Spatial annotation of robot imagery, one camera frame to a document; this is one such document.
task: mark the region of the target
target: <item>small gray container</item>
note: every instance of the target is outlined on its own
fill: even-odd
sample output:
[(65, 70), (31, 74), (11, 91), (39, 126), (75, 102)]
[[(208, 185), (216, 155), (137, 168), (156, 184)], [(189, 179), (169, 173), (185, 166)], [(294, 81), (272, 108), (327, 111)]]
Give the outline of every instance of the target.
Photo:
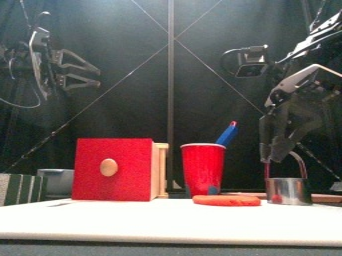
[(38, 176), (47, 177), (47, 197), (71, 197), (74, 170), (71, 169), (39, 169)]
[(308, 181), (308, 173), (305, 162), (298, 154), (293, 151), (290, 155), (296, 158), (301, 168), (301, 178), (270, 178), (269, 168), (266, 166), (265, 182), (268, 202), (273, 204), (286, 205), (312, 205), (311, 184)]

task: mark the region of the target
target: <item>red box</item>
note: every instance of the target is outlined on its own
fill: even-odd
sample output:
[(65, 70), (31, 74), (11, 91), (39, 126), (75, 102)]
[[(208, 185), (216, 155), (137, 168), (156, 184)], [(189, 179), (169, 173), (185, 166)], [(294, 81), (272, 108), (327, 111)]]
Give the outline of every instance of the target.
[[(102, 173), (114, 160), (118, 172)], [(160, 150), (152, 139), (79, 139), (73, 199), (150, 201), (160, 193)]]

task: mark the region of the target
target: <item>red plastic cup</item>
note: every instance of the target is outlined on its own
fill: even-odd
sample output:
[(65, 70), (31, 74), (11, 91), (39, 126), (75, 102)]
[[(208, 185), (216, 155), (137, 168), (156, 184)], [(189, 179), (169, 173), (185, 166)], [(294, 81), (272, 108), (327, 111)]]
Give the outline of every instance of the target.
[(182, 145), (181, 149), (188, 196), (220, 194), (226, 147), (214, 143), (192, 143)]

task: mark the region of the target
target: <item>wooden block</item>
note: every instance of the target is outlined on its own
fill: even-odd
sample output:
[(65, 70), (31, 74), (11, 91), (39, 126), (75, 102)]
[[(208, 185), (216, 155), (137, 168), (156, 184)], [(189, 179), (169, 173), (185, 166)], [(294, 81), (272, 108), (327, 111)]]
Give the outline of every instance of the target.
[(158, 193), (160, 150), (152, 139), (78, 140), (73, 199), (150, 201)]
[(160, 149), (160, 198), (168, 198), (166, 193), (166, 158), (169, 152), (169, 144), (168, 143), (157, 143), (157, 147)]

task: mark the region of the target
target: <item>metal pole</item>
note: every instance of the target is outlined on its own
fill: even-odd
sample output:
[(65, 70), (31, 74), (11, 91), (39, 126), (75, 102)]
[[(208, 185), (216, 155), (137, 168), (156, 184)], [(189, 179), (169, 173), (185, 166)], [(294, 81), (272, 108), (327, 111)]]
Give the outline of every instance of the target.
[(174, 0), (169, 0), (168, 190), (174, 190)]

